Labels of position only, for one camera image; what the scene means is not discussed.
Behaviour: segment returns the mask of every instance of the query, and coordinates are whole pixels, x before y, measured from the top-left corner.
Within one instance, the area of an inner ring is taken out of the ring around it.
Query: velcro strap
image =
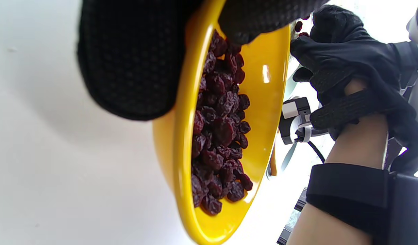
[[[317,130],[343,126],[360,117],[374,113],[385,113],[394,108],[386,104],[373,90],[362,90],[340,99],[333,99],[310,115]]]
[[[343,69],[320,69],[310,79],[312,87],[320,94],[341,83],[341,89],[351,81],[355,70],[352,68]]]
[[[343,163],[312,167],[306,200],[374,237],[386,233],[389,172]]]

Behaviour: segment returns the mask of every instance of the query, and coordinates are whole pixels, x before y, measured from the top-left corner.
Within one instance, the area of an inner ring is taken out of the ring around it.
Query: dried cranberry
[[[206,124],[211,124],[217,118],[216,111],[212,107],[203,107],[201,109],[201,114],[203,115]]]
[[[204,127],[204,118],[200,111],[195,111],[194,117],[194,134],[200,134]]]
[[[200,110],[204,103],[204,96],[203,93],[198,93],[197,98],[197,110]]]
[[[212,36],[212,42],[210,43],[209,50],[213,51],[216,57],[222,56],[227,51],[227,42],[218,34],[214,32]]]
[[[238,67],[238,68],[240,68],[240,67],[243,67],[243,66],[244,66],[245,62],[244,62],[244,58],[242,57],[242,55],[241,55],[241,54],[237,54],[237,55],[236,55],[236,63],[237,63],[237,67]]]
[[[239,95],[239,108],[246,110],[250,106],[250,99],[248,95]]]
[[[239,180],[244,189],[246,189],[247,191],[251,191],[251,189],[253,188],[253,182],[250,180],[250,177],[248,177],[248,175],[239,175]]]
[[[212,132],[209,130],[205,130],[202,134],[206,137],[206,144],[204,145],[204,149],[209,149],[212,146]]]
[[[219,177],[223,183],[232,182],[235,180],[233,169],[229,166],[223,166],[219,170]]]
[[[218,73],[206,75],[207,88],[217,95],[225,94],[225,84]]]
[[[232,76],[230,76],[227,73],[221,73],[219,76],[224,81],[224,85],[225,85],[226,91],[229,90],[232,87],[233,83],[234,83]]]
[[[242,69],[238,69],[233,77],[233,82],[241,84],[245,80],[245,72]]]
[[[229,158],[231,150],[225,146],[217,146],[216,151],[219,155],[222,155],[224,158]]]
[[[234,54],[226,54],[225,55],[225,61],[227,64],[227,67],[230,69],[232,74],[235,74],[237,71],[237,63],[236,63],[236,57]]]
[[[228,52],[230,52],[234,55],[237,55],[238,53],[240,53],[240,50],[242,49],[242,46],[230,42],[229,39],[226,39],[226,42],[227,42]]]
[[[230,118],[233,119],[233,121],[235,121],[235,126],[240,125],[240,118],[236,113],[233,113],[232,115],[230,115]]]
[[[237,84],[233,84],[232,87],[230,88],[230,90],[232,90],[233,93],[238,94],[239,93],[239,86]]]
[[[215,197],[220,198],[222,194],[222,183],[221,180],[219,180],[218,177],[214,176],[212,181],[207,185],[209,188],[209,193]]]
[[[206,56],[206,61],[204,62],[203,73],[207,74],[213,71],[215,68],[216,57],[212,51],[209,51]]]
[[[200,179],[200,181],[204,185],[207,185],[212,181],[213,170],[209,166],[199,161],[194,161],[192,167],[194,168],[194,174]]]
[[[216,112],[219,116],[226,116],[234,111],[235,106],[239,105],[239,97],[232,91],[228,91],[225,95],[221,96],[216,105]]]
[[[295,24],[295,31],[296,31],[296,32],[300,32],[300,31],[301,31],[301,29],[302,29],[302,22],[301,22],[301,21],[298,21],[298,22]]]
[[[203,98],[205,105],[214,105],[218,102],[218,96],[213,93],[203,93]]]
[[[216,215],[221,212],[222,203],[212,195],[207,195],[203,198],[201,206],[211,215]]]
[[[192,184],[192,197],[194,199],[194,207],[198,207],[205,196],[203,189],[201,187],[201,182],[199,178],[192,174],[191,177],[191,184]]]
[[[202,134],[192,137],[192,158],[198,157],[206,144],[206,137]]]
[[[242,149],[246,149],[248,147],[247,137],[241,132],[238,132],[238,134],[239,134],[239,139],[237,141],[239,142],[240,147],[242,147]]]
[[[200,91],[206,90],[206,78],[202,77],[200,81]]]
[[[250,124],[247,121],[242,121],[239,124],[239,131],[243,133],[248,133],[251,130]]]
[[[201,156],[204,164],[210,166],[214,170],[219,170],[224,163],[224,157],[217,154],[215,151],[205,149],[201,152]]]
[[[237,111],[236,114],[241,120],[245,119],[245,112],[243,110]]]
[[[228,146],[235,138],[235,122],[228,117],[214,121],[214,136],[224,146]]]
[[[227,194],[227,198],[232,201],[236,202],[240,199],[243,199],[245,196],[244,188],[239,182],[233,182],[232,188],[229,190],[229,193]]]

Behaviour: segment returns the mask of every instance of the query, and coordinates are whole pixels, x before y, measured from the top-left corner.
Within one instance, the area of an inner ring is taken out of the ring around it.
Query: white surface
[[[117,118],[86,93],[75,56],[79,8],[78,0],[0,0],[0,245],[193,244],[151,124]],[[275,244],[307,181],[302,169],[264,179],[228,244]]]

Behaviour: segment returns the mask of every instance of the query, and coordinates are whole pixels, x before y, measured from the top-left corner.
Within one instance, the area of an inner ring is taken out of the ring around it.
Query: black glove
[[[361,20],[340,7],[324,6],[313,22],[310,37],[291,43],[291,54],[304,66],[294,80],[310,81],[323,105],[310,116],[313,127],[330,129],[336,138],[344,125],[362,116],[386,114],[389,136],[408,149],[394,160],[391,170],[417,172],[418,123],[415,110],[399,94],[397,53],[370,37]],[[368,90],[345,96],[344,88],[352,79],[366,81]]]

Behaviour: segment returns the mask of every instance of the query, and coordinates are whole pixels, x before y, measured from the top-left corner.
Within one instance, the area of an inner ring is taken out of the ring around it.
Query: forearm
[[[352,81],[346,94],[355,93],[366,86]],[[347,163],[381,169],[387,147],[387,121],[384,115],[371,115],[359,119],[359,124],[347,125],[339,135],[326,164]],[[343,223],[312,205],[305,205],[288,245],[370,245],[371,237]]]

